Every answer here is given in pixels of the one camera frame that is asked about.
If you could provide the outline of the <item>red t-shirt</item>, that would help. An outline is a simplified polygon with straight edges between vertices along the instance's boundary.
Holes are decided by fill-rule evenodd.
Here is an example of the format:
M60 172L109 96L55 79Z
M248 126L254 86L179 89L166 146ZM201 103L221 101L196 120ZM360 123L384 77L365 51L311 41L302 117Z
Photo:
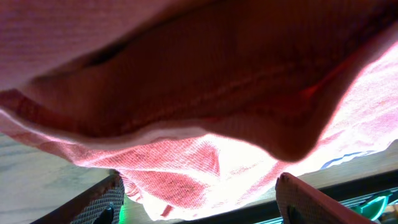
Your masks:
M1 1L1 132L153 220L397 138L396 0Z

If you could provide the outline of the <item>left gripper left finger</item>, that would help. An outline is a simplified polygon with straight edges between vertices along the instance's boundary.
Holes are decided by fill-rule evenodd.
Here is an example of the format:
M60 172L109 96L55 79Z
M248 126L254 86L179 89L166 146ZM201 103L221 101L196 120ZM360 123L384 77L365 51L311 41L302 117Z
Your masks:
M32 224L119 224L123 205L123 180L113 174Z

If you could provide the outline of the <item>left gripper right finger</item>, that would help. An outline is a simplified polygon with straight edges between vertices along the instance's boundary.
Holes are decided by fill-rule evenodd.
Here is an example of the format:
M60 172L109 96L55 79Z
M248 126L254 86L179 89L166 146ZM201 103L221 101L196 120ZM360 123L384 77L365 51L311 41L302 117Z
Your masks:
M373 224L321 191L284 172L275 185L284 224Z

